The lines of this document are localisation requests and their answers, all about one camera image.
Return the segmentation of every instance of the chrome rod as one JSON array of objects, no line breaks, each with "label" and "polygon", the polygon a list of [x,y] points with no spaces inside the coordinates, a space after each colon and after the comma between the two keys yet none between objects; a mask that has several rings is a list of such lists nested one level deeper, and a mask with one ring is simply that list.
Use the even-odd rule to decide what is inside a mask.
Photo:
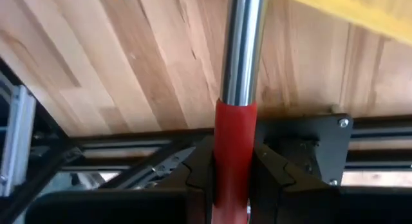
[{"label": "chrome rod", "polygon": [[254,102],[268,0],[229,0],[220,99],[233,106]]}]

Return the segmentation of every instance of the black bracket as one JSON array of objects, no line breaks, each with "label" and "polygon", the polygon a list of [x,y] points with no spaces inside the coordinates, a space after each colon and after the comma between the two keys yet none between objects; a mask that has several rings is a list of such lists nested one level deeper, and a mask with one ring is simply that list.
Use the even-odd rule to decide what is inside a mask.
[{"label": "black bracket", "polygon": [[322,181],[338,185],[352,126],[347,114],[259,121],[256,140]]}]

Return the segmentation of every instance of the wooden surface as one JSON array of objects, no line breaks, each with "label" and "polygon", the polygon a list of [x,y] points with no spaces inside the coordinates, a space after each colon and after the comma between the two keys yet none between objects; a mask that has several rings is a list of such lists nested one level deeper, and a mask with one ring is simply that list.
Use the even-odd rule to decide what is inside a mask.
[{"label": "wooden surface", "polygon": [[349,186],[377,186],[377,187],[412,187],[411,172],[345,172],[342,178],[343,185]]},{"label": "wooden surface", "polygon": [[[211,127],[227,0],[0,0],[0,56],[70,136]],[[412,48],[270,0],[261,117],[412,114]]]}]

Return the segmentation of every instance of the silver post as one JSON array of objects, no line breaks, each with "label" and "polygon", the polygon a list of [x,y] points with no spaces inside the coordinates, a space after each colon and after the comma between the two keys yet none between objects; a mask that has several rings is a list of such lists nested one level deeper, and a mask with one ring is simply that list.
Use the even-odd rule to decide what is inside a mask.
[{"label": "silver post", "polygon": [[35,99],[24,86],[15,87],[0,168],[0,197],[9,196],[26,178],[34,115]]},{"label": "silver post", "polygon": [[254,101],[267,1],[229,1],[220,94],[228,105]]}]

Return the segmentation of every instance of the yellow object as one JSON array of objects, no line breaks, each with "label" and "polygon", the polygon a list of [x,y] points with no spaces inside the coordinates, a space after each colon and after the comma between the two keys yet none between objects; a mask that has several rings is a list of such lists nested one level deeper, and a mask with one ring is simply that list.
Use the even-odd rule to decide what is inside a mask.
[{"label": "yellow object", "polygon": [[296,0],[412,45],[412,0]]}]

